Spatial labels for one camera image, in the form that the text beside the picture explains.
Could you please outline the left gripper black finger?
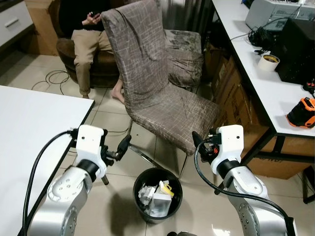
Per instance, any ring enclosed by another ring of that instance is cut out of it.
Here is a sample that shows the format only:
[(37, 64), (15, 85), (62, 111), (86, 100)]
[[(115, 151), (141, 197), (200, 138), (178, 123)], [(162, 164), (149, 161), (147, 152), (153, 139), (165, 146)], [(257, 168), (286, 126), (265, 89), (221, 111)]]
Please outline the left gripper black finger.
[(132, 139), (131, 135), (126, 135), (124, 139), (118, 145), (118, 157), (123, 157), (128, 151), (128, 147), (130, 145), (130, 140)]

